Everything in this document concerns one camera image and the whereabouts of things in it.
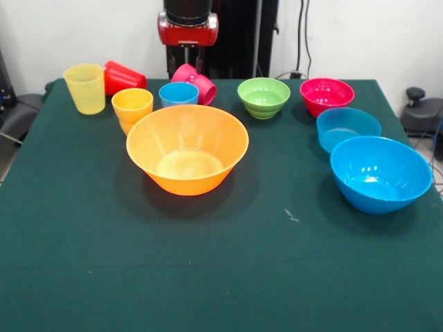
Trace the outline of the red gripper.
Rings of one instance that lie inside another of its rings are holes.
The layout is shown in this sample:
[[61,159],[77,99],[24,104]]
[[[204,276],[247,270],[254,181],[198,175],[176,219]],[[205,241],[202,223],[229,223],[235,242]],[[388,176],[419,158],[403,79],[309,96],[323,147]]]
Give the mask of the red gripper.
[[176,61],[172,46],[200,46],[195,68],[200,75],[204,72],[205,47],[215,44],[219,32],[219,20],[215,13],[210,13],[208,20],[201,26],[179,26],[172,23],[165,13],[159,13],[157,27],[161,42],[167,46],[168,76],[172,78],[176,71]]

